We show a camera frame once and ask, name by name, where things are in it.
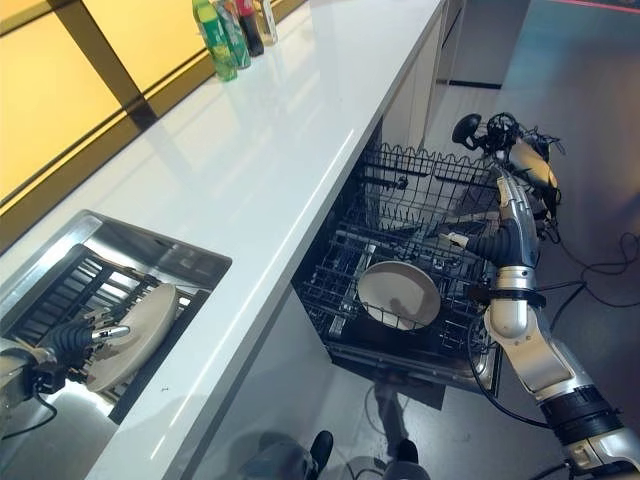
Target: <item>window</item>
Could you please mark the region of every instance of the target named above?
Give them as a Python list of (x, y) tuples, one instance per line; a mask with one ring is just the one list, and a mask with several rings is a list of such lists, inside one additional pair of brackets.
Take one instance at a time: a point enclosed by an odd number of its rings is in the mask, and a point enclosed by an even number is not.
[(213, 73), (188, 2), (0, 1), (0, 253)]

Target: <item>gray floor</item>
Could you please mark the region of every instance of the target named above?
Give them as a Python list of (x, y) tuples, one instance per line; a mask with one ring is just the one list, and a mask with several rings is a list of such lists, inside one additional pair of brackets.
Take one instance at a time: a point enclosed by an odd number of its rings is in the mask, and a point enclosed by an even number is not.
[[(425, 145), (468, 153), (451, 144), (450, 132), (461, 116), (473, 111), (485, 118), (511, 111), (523, 123), (561, 137), (567, 155), (556, 154), (553, 167), (563, 191), (559, 218), (566, 245), (589, 262), (619, 261), (619, 235), (640, 233), (638, 52), (640, 15), (533, 2), (503, 89), (449, 87)], [(579, 275), (579, 267), (560, 247), (546, 242), (542, 255), (540, 284)], [(589, 279), (610, 301), (640, 299), (639, 263), (620, 277)], [(549, 293), (549, 316), (570, 293)], [(610, 402), (622, 409), (626, 424), (640, 431), (640, 309), (612, 309), (582, 294), (566, 310), (556, 333)], [(374, 465), (374, 458), (386, 461), (388, 445), (373, 395), (366, 406), (371, 423), (364, 412), (370, 384), (348, 375), (341, 381), (352, 396), (342, 399), (347, 409), (342, 416), (358, 422), (358, 433), (353, 439), (337, 439), (339, 451), (332, 463), (348, 458), (357, 472)], [(522, 414), (539, 415), (508, 362), (500, 400)], [(562, 460), (550, 432), (505, 417), (479, 395), (449, 388), (441, 411), (402, 396), (398, 401), (404, 407), (404, 427), (433, 480), (526, 479)], [(326, 478), (335, 478), (336, 472), (341, 469), (330, 470)], [(376, 477), (364, 473), (359, 478)], [(348, 473), (342, 472), (342, 478)], [(567, 472), (547, 478), (564, 479)]]

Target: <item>open dishwasher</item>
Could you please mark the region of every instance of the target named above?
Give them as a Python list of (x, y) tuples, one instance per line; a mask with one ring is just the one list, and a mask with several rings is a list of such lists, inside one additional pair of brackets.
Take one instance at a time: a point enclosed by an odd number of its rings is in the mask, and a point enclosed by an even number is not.
[[(483, 326), (472, 327), (481, 324), (474, 320), (483, 308), (469, 298), (471, 289), (488, 283), (492, 267), (439, 236), (497, 230), (495, 179), (481, 160), (369, 144), (293, 278), (335, 363), (473, 391), (470, 338), (480, 379), (497, 393), (501, 350)], [(360, 302), (360, 276), (389, 260), (407, 262), (434, 281), (441, 308), (428, 326), (391, 328)]]

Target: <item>wire rack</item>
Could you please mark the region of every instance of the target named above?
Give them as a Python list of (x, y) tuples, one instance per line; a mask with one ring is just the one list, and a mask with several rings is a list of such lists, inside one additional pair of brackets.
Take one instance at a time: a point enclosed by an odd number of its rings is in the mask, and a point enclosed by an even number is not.
[[(105, 326), (115, 325), (160, 281), (152, 275), (112, 263), (84, 245), (75, 245), (25, 296), (24, 308), (9, 312), (10, 327), (3, 336), (36, 347), (49, 331), (68, 322), (87, 322), (92, 312), (106, 312)], [(178, 289), (178, 309), (174, 325), (189, 308), (193, 295)], [(68, 378), (85, 383), (94, 355), (81, 358)], [(99, 394), (113, 404), (125, 394), (135, 377)]]
[[(297, 288), (315, 328), (325, 341), (341, 340), (359, 348), (379, 348), (386, 342), (395, 344), (396, 351), (409, 347), (425, 355), (464, 358), (468, 329), (482, 312), (468, 298), (468, 290), (486, 282), (491, 267), (439, 234), (496, 231), (496, 173), (469, 157), (383, 144), (363, 152), (353, 176), (357, 191), (335, 223), (326, 253)], [(362, 273), (388, 260), (410, 263), (436, 284), (442, 306), (429, 326), (420, 328), (412, 320), (359, 301), (356, 286)], [(390, 329), (378, 324), (375, 328), (384, 330), (382, 336), (363, 338), (363, 331), (375, 330), (366, 312), (374, 308), (384, 324), (402, 323), (408, 331), (390, 337)], [(363, 329), (362, 322), (370, 323)], [(482, 327), (472, 338), (474, 351), (486, 352)]]

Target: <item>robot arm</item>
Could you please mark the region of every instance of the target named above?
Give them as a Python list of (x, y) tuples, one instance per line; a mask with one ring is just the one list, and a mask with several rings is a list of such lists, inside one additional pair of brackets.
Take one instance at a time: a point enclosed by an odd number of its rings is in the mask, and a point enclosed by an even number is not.
[(11, 412), (31, 399), (34, 391), (54, 393), (64, 387), (67, 355), (129, 333), (129, 327), (63, 324), (52, 330), (41, 347), (30, 348), (0, 337), (0, 439)]
[(634, 472), (640, 478), (640, 440), (622, 425), (569, 350), (551, 337), (544, 298), (535, 291), (538, 241), (526, 195), (506, 173), (498, 188), (501, 226), (495, 236), (445, 235), (498, 267), (484, 316), (487, 332), (535, 398), (576, 473)]

